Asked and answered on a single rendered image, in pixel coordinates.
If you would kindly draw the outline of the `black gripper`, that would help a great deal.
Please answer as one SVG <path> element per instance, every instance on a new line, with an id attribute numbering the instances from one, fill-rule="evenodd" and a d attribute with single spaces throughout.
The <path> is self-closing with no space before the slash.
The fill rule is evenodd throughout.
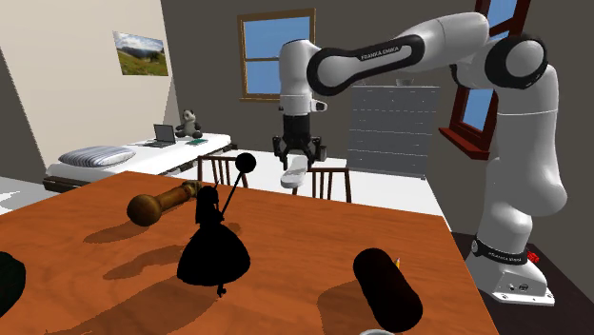
<path id="1" fill-rule="evenodd" d="M 287 155 L 289 149 L 302 149 L 306 147 L 307 166 L 309 168 L 315 162 L 324 162 L 327 158 L 327 147 L 322 144 L 320 136 L 310 135 L 310 116 L 307 115 L 284 115 L 283 136 L 273 136 L 273 153 L 279 158 L 283 170 L 288 169 Z"/>

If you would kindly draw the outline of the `white oblong object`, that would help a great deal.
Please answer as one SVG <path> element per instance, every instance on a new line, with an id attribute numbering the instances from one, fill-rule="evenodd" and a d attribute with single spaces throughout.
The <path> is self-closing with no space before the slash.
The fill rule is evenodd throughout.
<path id="1" fill-rule="evenodd" d="M 302 155 L 294 157 L 288 169 L 281 176 L 281 186 L 284 188 L 300 187 L 304 182 L 307 171 L 308 158 Z"/>

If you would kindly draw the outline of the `brown wooden chair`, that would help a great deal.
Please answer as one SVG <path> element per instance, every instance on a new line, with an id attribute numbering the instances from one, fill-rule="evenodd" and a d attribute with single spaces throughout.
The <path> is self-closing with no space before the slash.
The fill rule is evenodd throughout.
<path id="1" fill-rule="evenodd" d="M 333 176 L 344 175 L 346 202 L 352 202 L 350 170 L 348 167 L 312 167 L 307 171 L 311 175 L 311 196 L 330 200 L 333 190 Z"/>
<path id="2" fill-rule="evenodd" d="M 248 187 L 247 174 L 255 169 L 256 161 L 253 155 L 244 152 L 236 157 L 220 155 L 204 155 L 197 158 L 197 180 L 203 181 L 203 162 L 210 161 L 214 181 L 219 184 L 231 185 L 230 164 L 233 163 L 239 171 L 237 180 L 243 187 Z"/>

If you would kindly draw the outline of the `brown wooden table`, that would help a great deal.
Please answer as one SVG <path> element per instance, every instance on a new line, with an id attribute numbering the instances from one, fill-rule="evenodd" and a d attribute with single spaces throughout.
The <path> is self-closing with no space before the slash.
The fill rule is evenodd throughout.
<path id="1" fill-rule="evenodd" d="M 220 187 L 249 271 L 225 295 L 177 279 L 195 205 L 152 227 L 126 208 L 178 185 L 123 172 L 0 215 L 0 250 L 27 282 L 0 335 L 359 335 L 376 326 L 352 270 L 378 247 L 401 262 L 423 318 L 406 335 L 499 335 L 439 216 Z"/>

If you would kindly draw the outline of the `grey chest of drawers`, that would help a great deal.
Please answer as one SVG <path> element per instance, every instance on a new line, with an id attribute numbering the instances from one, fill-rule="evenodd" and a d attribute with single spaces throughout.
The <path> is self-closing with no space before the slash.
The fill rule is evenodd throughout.
<path id="1" fill-rule="evenodd" d="M 352 87 L 346 166 L 425 179 L 439 93 L 435 86 Z"/>

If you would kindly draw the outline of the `light wood framed window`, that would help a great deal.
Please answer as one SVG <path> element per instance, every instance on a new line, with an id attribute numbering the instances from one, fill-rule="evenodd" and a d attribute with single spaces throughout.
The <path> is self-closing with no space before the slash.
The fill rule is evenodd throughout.
<path id="1" fill-rule="evenodd" d="M 241 101 L 277 102 L 279 54 L 286 42 L 316 40 L 316 9 L 280 10 L 237 16 Z"/>

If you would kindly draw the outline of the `black doll figure with staff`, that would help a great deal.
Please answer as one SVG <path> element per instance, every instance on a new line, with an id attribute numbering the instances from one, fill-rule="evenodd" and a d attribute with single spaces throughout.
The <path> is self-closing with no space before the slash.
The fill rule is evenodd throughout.
<path id="1" fill-rule="evenodd" d="M 242 277 L 250 267 L 248 250 L 238 236 L 222 222 L 230 199 L 239 180 L 256 167 L 250 153 L 236 157 L 239 175 L 227 201 L 220 210 L 217 185 L 201 187 L 196 194 L 195 223 L 199 229 L 184 248 L 177 267 L 177 278 L 193 286 L 217 286 L 216 294 L 222 297 L 227 290 L 224 284 Z"/>

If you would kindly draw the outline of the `brown wooden pestle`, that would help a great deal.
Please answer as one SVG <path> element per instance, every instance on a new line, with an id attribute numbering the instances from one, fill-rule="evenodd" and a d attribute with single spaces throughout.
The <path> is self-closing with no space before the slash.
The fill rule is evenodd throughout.
<path id="1" fill-rule="evenodd" d="M 127 215 L 139 227 L 152 226 L 159 221 L 165 211 L 182 205 L 190 198 L 195 198 L 202 186 L 200 181 L 187 180 L 179 187 L 174 187 L 157 196 L 137 195 L 129 201 Z"/>

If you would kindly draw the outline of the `white bed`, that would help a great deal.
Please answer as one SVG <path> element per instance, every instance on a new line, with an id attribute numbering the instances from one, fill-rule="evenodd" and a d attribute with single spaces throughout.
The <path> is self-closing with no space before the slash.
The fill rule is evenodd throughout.
<path id="1" fill-rule="evenodd" d="M 226 134 L 204 133 L 187 109 L 183 123 L 155 124 L 155 138 L 121 147 L 79 148 L 61 155 L 48 167 L 45 189 L 65 192 L 124 171 L 167 175 L 193 168 L 200 156 L 231 148 Z"/>

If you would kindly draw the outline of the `black cylinder case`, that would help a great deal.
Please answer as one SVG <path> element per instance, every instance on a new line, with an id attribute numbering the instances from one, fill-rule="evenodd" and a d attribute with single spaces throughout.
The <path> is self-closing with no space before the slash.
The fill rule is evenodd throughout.
<path id="1" fill-rule="evenodd" d="M 419 295 L 385 251 L 375 247 L 361 251 L 352 268 L 375 320 L 384 330 L 408 331 L 421 321 L 424 307 Z"/>

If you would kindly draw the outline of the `red framed window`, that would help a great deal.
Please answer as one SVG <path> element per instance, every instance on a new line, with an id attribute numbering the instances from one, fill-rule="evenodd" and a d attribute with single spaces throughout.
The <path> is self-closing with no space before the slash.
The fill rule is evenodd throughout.
<path id="1" fill-rule="evenodd" d="M 490 25 L 491 40 L 519 35 L 531 0 L 476 0 L 475 10 Z M 458 87 L 447 128 L 439 128 L 446 139 L 473 160 L 486 161 L 496 125 L 498 96 L 493 89 Z"/>

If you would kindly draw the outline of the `dark robot stand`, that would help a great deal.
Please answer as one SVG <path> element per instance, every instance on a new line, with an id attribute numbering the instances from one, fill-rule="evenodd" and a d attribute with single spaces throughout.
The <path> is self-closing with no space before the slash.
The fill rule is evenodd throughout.
<path id="1" fill-rule="evenodd" d="M 540 258 L 537 267 L 548 281 L 555 305 L 505 304 L 480 291 L 500 335 L 594 335 L 594 303 L 537 246 L 528 243 L 527 248 Z"/>

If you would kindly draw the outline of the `dark rounded object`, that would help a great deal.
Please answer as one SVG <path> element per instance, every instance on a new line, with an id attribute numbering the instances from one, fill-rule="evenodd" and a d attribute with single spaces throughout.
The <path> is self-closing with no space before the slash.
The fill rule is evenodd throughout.
<path id="1" fill-rule="evenodd" d="M 26 284 L 25 265 L 0 251 L 0 318 L 20 299 Z"/>

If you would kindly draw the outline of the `landscape wall picture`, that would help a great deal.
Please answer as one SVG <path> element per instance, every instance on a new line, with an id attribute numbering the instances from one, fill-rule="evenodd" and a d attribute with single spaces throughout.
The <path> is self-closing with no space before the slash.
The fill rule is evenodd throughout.
<path id="1" fill-rule="evenodd" d="M 113 39 L 123 75 L 168 76 L 162 40 L 118 31 Z"/>

